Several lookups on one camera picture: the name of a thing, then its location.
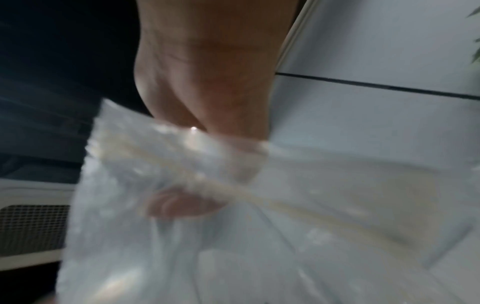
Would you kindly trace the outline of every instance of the vent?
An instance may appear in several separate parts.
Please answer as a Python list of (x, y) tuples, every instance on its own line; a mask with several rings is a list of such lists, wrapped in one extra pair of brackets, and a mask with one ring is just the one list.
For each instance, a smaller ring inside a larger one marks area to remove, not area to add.
[(68, 205), (11, 205), (0, 209), (0, 256), (62, 249)]

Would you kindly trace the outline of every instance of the transparent plastic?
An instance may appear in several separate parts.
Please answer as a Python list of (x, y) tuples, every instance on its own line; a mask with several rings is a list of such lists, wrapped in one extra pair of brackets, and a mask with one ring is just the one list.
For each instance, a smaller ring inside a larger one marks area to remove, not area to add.
[[(426, 268), (473, 221), (461, 174), (212, 136), (110, 101), (87, 151), (61, 304), (457, 303)], [(155, 212), (185, 197), (201, 215)]]

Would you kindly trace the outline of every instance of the plastic bag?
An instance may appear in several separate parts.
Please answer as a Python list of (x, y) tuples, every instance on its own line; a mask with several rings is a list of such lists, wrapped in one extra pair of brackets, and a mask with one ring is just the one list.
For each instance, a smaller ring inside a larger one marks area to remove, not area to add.
[[(456, 174), (211, 136), (112, 102), (87, 151), (62, 304), (456, 302), (424, 269), (470, 220)], [(149, 216), (165, 192), (225, 206)]]

